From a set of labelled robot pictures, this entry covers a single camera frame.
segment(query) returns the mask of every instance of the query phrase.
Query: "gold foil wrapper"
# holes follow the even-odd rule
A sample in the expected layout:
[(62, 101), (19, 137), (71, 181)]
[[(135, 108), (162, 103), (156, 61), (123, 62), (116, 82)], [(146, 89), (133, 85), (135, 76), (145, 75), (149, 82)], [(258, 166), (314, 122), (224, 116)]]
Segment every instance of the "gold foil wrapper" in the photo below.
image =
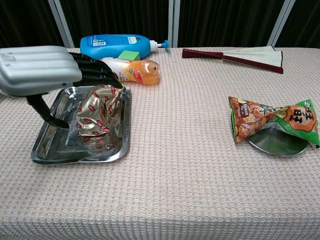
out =
[(105, 142), (113, 126), (120, 124), (122, 92), (123, 88), (104, 84), (90, 89), (75, 115), (78, 134), (84, 137), (84, 144)]

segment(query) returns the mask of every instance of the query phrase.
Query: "robotic arm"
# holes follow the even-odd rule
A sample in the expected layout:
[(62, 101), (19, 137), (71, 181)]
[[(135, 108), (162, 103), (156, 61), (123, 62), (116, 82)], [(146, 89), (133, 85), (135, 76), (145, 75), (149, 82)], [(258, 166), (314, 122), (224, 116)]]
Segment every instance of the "robotic arm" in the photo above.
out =
[(27, 102), (50, 125), (69, 125), (50, 112), (42, 98), (56, 89), (112, 85), (121, 89), (117, 75), (104, 62), (61, 46), (31, 46), (0, 49), (0, 93), (26, 97)]

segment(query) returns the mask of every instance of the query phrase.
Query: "chip bag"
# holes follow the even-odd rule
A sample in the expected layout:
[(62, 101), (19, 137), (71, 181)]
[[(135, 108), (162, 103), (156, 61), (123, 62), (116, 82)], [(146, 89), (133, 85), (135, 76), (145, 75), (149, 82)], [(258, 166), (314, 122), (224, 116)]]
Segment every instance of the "chip bag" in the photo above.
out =
[(236, 143), (261, 129), (275, 128), (320, 145), (317, 116), (310, 99), (292, 106), (272, 107), (229, 96), (229, 104)]

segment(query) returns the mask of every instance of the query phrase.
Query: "blue bottle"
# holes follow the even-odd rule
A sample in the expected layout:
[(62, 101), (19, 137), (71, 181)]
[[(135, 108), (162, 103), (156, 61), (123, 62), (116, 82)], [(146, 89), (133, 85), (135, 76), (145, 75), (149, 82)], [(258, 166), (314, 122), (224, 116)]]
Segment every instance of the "blue bottle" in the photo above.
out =
[(150, 52), (156, 52), (158, 48), (168, 48), (169, 42), (158, 44), (145, 36), (134, 34), (101, 34), (85, 36), (80, 41), (80, 52), (93, 59), (106, 57), (117, 58), (124, 50), (139, 52), (144, 59)]

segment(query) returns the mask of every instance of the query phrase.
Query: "pink textured tablecloth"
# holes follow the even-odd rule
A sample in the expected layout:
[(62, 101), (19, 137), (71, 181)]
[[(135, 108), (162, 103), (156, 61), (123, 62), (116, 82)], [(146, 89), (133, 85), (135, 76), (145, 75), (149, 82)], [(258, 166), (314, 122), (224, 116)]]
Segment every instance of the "pink textured tablecloth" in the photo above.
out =
[(160, 82), (129, 83), (129, 151), (106, 164), (33, 163), (43, 121), (0, 96), (0, 239), (319, 239), (320, 149), (276, 157), (233, 139), (228, 96), (312, 99), (320, 115), (320, 49), (280, 50), (284, 74), (153, 53)]

